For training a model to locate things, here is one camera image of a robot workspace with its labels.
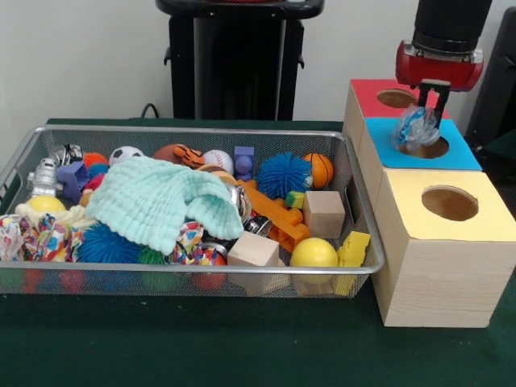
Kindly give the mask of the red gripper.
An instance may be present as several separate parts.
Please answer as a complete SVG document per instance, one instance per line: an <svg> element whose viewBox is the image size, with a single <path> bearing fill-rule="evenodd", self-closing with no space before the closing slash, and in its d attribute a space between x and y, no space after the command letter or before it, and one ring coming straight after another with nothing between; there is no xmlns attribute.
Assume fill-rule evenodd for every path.
<svg viewBox="0 0 516 387"><path fill-rule="evenodd" d="M430 86L424 81L447 82L454 92L468 92L478 82L483 70L483 51L479 48L463 55L441 55L417 48L403 40L397 49L396 78L404 85L419 87L418 106L427 105ZM434 88L438 99L435 114L442 114L449 97L449 88Z"/></svg>

